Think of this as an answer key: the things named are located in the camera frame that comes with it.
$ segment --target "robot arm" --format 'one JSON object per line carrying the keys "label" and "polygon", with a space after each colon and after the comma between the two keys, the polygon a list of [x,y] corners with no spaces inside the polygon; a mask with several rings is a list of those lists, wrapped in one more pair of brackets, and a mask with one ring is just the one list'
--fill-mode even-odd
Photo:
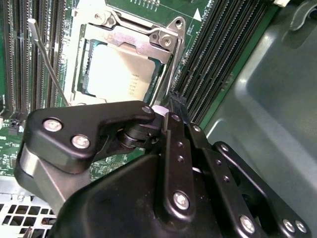
{"label": "robot arm", "polygon": [[[15,177],[57,214],[51,237],[311,237],[229,145],[211,146],[179,101],[168,107],[132,101],[29,115]],[[91,163],[136,147],[145,154],[90,183]]]}

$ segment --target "perforated metal panel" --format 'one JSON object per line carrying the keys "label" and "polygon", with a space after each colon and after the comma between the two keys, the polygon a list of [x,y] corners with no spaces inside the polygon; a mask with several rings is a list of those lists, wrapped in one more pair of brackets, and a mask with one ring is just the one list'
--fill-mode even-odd
{"label": "perforated metal panel", "polygon": [[14,178],[0,176],[0,236],[21,238],[32,227],[32,238],[46,238],[56,216],[49,205],[26,192]]}

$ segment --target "screw head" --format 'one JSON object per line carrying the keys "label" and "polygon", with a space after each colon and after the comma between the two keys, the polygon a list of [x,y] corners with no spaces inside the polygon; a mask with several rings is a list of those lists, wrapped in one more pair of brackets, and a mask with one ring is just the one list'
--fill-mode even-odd
{"label": "screw head", "polygon": [[306,227],[304,226],[303,223],[301,223],[300,221],[295,221],[295,224],[296,224],[297,228],[298,228],[301,232],[303,232],[303,233],[306,233],[306,232],[307,232]]}
{"label": "screw head", "polygon": [[295,232],[295,227],[292,225],[292,223],[290,221],[288,221],[287,219],[284,219],[283,224],[288,231],[290,231],[292,233]]}
{"label": "screw head", "polygon": [[197,131],[197,132],[200,132],[200,131],[201,131],[200,127],[197,126],[197,125],[194,125],[194,130]]}
{"label": "screw head", "polygon": [[175,192],[173,199],[174,199],[174,203],[179,209],[187,210],[189,208],[189,201],[184,193]]}
{"label": "screw head", "polygon": [[18,201],[19,201],[19,202],[22,202],[23,200],[24,200],[24,196],[23,196],[23,195],[19,195],[19,196],[18,196]]}
{"label": "screw head", "polygon": [[71,143],[78,149],[86,149],[90,145],[89,139],[84,135],[76,135],[71,139]]}
{"label": "screw head", "polygon": [[175,121],[180,121],[180,118],[179,118],[178,115],[173,114],[173,115],[172,115],[172,118],[173,118]]}
{"label": "screw head", "polygon": [[43,123],[43,126],[46,130],[51,132],[56,132],[62,129],[62,124],[55,119],[48,119]]}
{"label": "screw head", "polygon": [[144,112],[146,112],[146,113],[152,113],[151,108],[149,108],[148,106],[143,106],[143,107],[142,107],[142,110],[143,110]]}
{"label": "screw head", "polygon": [[166,47],[169,47],[170,44],[172,44],[172,41],[170,40],[170,38],[164,39],[164,45],[165,45]]}
{"label": "screw head", "polygon": [[221,145],[221,148],[224,150],[224,151],[229,151],[228,147],[226,145]]}
{"label": "screw head", "polygon": [[109,18],[108,23],[109,23],[110,25],[112,25],[112,24],[114,24],[114,20],[113,20],[112,18]]}
{"label": "screw head", "polygon": [[247,216],[242,215],[240,217],[240,222],[241,222],[241,225],[245,231],[247,231],[250,234],[253,234],[255,232],[256,229],[255,229],[252,221]]}

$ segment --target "silver lever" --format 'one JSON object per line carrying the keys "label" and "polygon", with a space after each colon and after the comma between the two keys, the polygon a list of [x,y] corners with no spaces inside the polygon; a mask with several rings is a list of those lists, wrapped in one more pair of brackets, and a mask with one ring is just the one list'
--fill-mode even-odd
{"label": "silver lever", "polygon": [[66,105],[70,106],[70,104],[67,101],[67,99],[64,95],[64,92],[63,92],[63,90],[58,82],[58,79],[57,79],[56,75],[54,74],[54,70],[50,64],[49,57],[48,57],[48,54],[46,53],[45,46],[44,46],[43,42],[41,41],[38,24],[37,24],[36,20],[33,18],[28,19],[28,22],[29,22],[30,30],[32,32],[32,38],[35,41],[38,48],[40,49],[40,52],[41,52],[43,59],[44,59],[44,64],[49,71],[49,74],[50,74],[50,76],[51,76],[51,78],[52,78],[52,80],[57,88],[57,91],[59,92],[61,98],[66,103]]}

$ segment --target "ram slot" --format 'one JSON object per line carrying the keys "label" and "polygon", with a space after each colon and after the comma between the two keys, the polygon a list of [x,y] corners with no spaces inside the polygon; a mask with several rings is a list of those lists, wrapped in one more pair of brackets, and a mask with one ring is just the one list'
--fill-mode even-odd
{"label": "ram slot", "polygon": [[[39,29],[43,44],[46,46],[47,42],[47,26],[48,26],[48,0],[39,1]],[[38,54],[37,62],[37,78],[36,78],[36,103],[35,109],[45,107],[44,99],[44,82],[46,78],[44,60],[41,54]]]}
{"label": "ram slot", "polygon": [[15,105],[16,111],[21,112],[21,67],[20,67],[20,10],[19,2],[13,0],[11,2],[11,23],[12,23],[12,32],[11,38],[13,43],[13,82],[14,82],[14,92],[15,92]]}
{"label": "ram slot", "polygon": [[[260,24],[261,20],[263,19],[268,6],[266,4],[260,3],[257,6],[254,14],[250,17],[249,21],[246,23],[248,26],[248,32],[244,34],[243,37],[239,37],[237,41],[234,43],[233,47],[231,48],[229,56],[225,59],[225,63],[228,66],[225,70],[225,73],[222,74],[222,77],[219,79],[216,86],[213,87],[211,85],[204,96],[202,103],[194,110],[195,113],[192,115],[192,118],[197,123],[200,123],[206,114],[206,111],[210,108],[211,104],[215,100],[217,96],[217,92],[221,90],[221,84],[227,79],[232,72],[236,62],[238,61],[239,57],[243,53],[246,45],[248,44],[249,40],[251,39],[252,35],[254,34],[255,30],[257,29],[258,25]],[[224,67],[220,67],[216,70],[216,75],[219,75]]]}
{"label": "ram slot", "polygon": [[20,0],[20,78],[21,78],[21,112],[28,114],[29,111],[29,66],[30,66],[30,40],[27,20],[30,18],[28,0]]}
{"label": "ram slot", "polygon": [[[32,15],[31,17],[34,19],[39,19],[39,1],[38,0],[32,0],[31,1],[31,10]],[[37,78],[38,78],[38,58],[40,55],[39,49],[36,46],[36,44],[31,44],[31,63],[30,63],[30,77],[29,77],[29,102],[30,102],[30,111],[34,111],[36,109],[37,104]]]}
{"label": "ram slot", "polygon": [[236,1],[235,4],[231,4],[229,9],[224,12],[222,18],[217,23],[218,27],[215,28],[215,32],[213,32],[209,39],[209,42],[215,43],[209,43],[210,47],[206,49],[205,57],[203,58],[197,70],[192,73],[192,77],[195,79],[195,82],[190,85],[187,92],[184,94],[184,96],[187,98],[188,107],[190,107],[192,104],[193,98],[199,91],[201,85],[208,81],[205,80],[204,74],[210,70],[210,65],[212,65],[212,63],[217,58],[219,49],[223,45],[227,36],[230,34],[232,25],[235,24],[235,19],[239,13],[239,9],[241,9],[241,6],[244,2],[245,1]]}
{"label": "ram slot", "polygon": [[239,38],[239,35],[243,34],[243,29],[249,20],[248,16],[254,11],[252,4],[254,4],[254,1],[248,1],[245,5],[241,5],[241,7],[244,6],[243,9],[241,8],[242,11],[237,11],[237,14],[233,15],[235,18],[230,24],[231,28],[229,32],[227,32],[228,34],[222,41],[220,40],[222,42],[221,46],[216,48],[214,55],[210,56],[209,64],[202,70],[201,84],[197,87],[195,93],[187,99],[190,114],[197,108],[198,103],[201,103],[197,98],[202,97],[206,90],[218,80],[218,78],[213,77],[214,70],[220,64],[220,61],[228,56],[228,50],[232,49],[232,45]]}
{"label": "ram slot", "polygon": [[4,36],[4,58],[5,58],[5,87],[6,94],[5,100],[11,115],[15,109],[15,93],[14,93],[14,80],[13,80],[13,43],[11,37],[11,5],[10,1],[1,1],[1,9],[3,10],[3,36]]}
{"label": "ram slot", "polygon": [[[60,77],[60,64],[61,64],[61,53],[62,53],[62,40],[63,40],[63,33],[64,33],[64,25],[66,19],[66,0],[55,0],[57,2],[57,9],[56,9],[56,17],[55,17],[55,35],[52,40],[54,40],[53,45],[53,59],[51,61],[53,70],[56,74],[57,79]],[[50,107],[56,107],[57,102],[57,89],[54,84],[50,84],[49,87],[50,92]]]}
{"label": "ram slot", "polygon": [[195,70],[195,67],[197,67],[199,61],[203,57],[204,52],[202,52],[202,46],[206,43],[208,37],[212,33],[212,23],[220,14],[218,10],[224,8],[225,4],[226,1],[222,0],[212,2],[208,10],[207,16],[203,20],[202,26],[197,34],[197,37],[195,38],[193,46],[191,47],[191,50],[188,53],[189,57],[186,60],[186,64],[182,68],[182,73],[180,74],[177,82],[175,83],[175,91],[186,91],[186,88],[191,83],[190,79],[188,78],[188,74]]}
{"label": "ram slot", "polygon": [[[50,28],[49,28],[49,60],[51,65],[53,66],[53,58],[54,58],[54,41],[55,41],[55,33],[56,33],[56,17],[57,17],[57,1],[51,0],[50,4]],[[51,93],[52,93],[52,80],[49,79],[47,83],[47,99],[48,99],[48,107],[50,107],[51,104]]]}

